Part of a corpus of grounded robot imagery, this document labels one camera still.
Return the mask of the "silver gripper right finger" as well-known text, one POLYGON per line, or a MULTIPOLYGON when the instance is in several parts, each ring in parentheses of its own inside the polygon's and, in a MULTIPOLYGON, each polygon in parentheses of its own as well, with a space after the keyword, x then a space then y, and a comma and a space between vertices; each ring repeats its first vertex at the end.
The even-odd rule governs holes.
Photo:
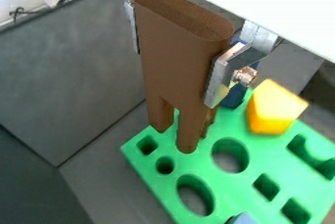
POLYGON ((237 84, 251 87, 258 76, 258 62, 272 53, 280 41, 275 33, 245 21, 237 41, 213 60, 204 93, 209 108, 220 105, 237 84))

